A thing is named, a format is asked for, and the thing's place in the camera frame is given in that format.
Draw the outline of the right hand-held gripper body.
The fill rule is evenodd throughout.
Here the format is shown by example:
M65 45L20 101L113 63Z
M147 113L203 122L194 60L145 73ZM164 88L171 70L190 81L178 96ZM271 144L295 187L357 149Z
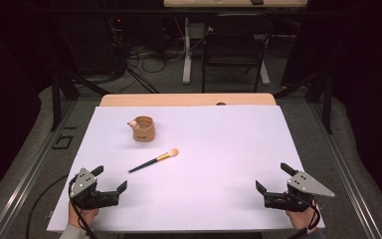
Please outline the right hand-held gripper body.
M290 179L286 182L287 191L283 193L267 192L263 188L265 206L292 212L303 212L315 195L334 197L335 193L304 171L287 170Z

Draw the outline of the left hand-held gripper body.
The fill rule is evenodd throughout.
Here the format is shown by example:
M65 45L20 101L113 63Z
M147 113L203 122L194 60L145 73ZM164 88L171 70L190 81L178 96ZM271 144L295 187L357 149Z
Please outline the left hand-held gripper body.
M96 189L97 176L93 176L86 168L70 181L69 197L75 206L83 210L111 207L118 204L119 194L116 191L100 192Z

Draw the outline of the makeup brush with dark handle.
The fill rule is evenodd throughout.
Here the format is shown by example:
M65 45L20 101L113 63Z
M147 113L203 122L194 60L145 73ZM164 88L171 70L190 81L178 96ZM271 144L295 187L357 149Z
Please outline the makeup brush with dark handle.
M165 153L163 153L163 154L161 154L161 155L159 155L159 156L157 156L157 157L155 157L155 158L153 158L153 159L151 159L151 160L149 160L147 162L144 162L144 163L138 165L137 167L135 167L133 169L131 169L129 171L129 173L133 173L134 171L140 170L140 169L142 169L142 168L144 168L146 166L149 166L151 164L157 163L157 162L159 162L161 160L164 160L166 158L174 157L178 153L179 153L179 150L177 148L172 148L171 150L169 150L169 151L167 151L167 152L165 152Z

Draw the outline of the brown cup with small figure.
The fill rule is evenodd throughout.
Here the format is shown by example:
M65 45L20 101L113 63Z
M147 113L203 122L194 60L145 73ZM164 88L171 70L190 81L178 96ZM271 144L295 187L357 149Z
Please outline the brown cup with small figure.
M133 139L140 142L151 142L155 138L155 124L148 116L137 117L127 123L133 131Z

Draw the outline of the person's left hand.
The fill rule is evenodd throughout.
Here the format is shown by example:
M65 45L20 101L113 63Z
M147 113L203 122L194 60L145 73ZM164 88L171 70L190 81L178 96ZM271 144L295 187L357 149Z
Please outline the person's left hand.
M68 223L75 227L85 229L86 225L91 226L94 223L98 214L99 209L81 210L74 208L73 204L69 203Z

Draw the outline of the person's right hand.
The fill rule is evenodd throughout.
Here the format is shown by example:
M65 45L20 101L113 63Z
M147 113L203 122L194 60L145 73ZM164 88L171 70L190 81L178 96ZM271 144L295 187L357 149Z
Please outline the person's right hand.
M286 211L286 216L290 220L292 227L295 230L302 230L311 226L317 218L315 213L315 201L312 201L312 206L307 207L303 212Z

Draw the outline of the white board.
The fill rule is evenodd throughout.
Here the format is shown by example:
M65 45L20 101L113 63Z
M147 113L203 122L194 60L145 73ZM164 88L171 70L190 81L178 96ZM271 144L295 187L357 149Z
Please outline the white board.
M133 139L127 123L140 116L153 118L151 142ZM172 148L176 156L129 173ZM250 232L291 227L256 189L257 180L286 191L282 162L301 167L278 106L98 107L71 172L102 165L100 191L127 181L118 205L99 212L97 231Z

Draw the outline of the black metal stand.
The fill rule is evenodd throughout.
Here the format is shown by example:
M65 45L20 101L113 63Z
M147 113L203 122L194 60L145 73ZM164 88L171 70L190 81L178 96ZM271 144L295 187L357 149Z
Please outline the black metal stand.
M305 94L305 100L308 103L317 102L320 96L322 100L321 122L328 133L331 130L331 102L332 102L332 77L328 73L317 72L302 81L293 84L274 94L275 99L281 99L288 94L300 89L303 85L310 84L308 92Z
M55 73L51 84L53 105L53 125L51 130L55 130L62 122L61 93L64 93L69 101L76 101L79 98L80 93L75 87L75 83L79 83L101 96L108 95L107 90L102 89L72 71Z

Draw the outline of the white desk leg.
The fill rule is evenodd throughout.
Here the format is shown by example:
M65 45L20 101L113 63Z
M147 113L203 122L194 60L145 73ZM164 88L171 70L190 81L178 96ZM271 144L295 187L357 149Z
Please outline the white desk leg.
M271 81L270 81L269 74L268 74L265 63L262 63L260 73L261 73L262 84L264 86L269 86L271 84Z
M184 68L183 68L183 79L184 85L189 85L191 83L191 68L192 68L192 58L191 58L191 45L190 45L190 23L189 19L184 20L184 46L185 46L185 57L184 57Z

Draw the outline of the light wooden table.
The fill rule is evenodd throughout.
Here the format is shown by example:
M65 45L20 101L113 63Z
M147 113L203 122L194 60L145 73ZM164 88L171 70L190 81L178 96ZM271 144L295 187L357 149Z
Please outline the light wooden table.
M275 106L271 94L111 94L100 101L101 107L187 107L226 105Z

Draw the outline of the black chair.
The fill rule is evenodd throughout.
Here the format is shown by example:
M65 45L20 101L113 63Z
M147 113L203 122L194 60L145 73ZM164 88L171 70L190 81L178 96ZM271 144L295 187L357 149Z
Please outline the black chair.
M207 80L207 68L256 69L252 81L256 92L262 79L262 64L274 23L264 14L218 14L204 24L202 53L202 92L208 85L220 84Z

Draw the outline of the light desk top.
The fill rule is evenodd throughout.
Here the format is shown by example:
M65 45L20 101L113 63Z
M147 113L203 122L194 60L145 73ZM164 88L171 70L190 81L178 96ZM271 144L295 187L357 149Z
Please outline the light desk top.
M309 0L264 0L263 5L253 5L251 0L163 0L164 7L305 7Z

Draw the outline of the aluminium floor rail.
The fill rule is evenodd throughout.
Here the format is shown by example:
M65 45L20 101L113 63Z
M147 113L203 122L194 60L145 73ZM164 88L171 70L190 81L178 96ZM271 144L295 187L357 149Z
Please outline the aluminium floor rail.
M6 237L76 104L76 101L63 104L62 118L54 129L51 129L52 107L48 103L42 105L32 130L0 182L0 239Z
M322 122L321 107L317 104L310 104L309 108L316 123L321 127L322 134L332 152L333 165L336 168L366 238L382 239L382 233L377 221L374 219L372 210L368 206L367 197L361 192L361 187L356 181L357 176L354 174L354 169L348 162L350 155L346 152L346 149L352 150L353 155L358 157L353 135L350 132L340 133L336 126L332 126L332 132L328 132Z

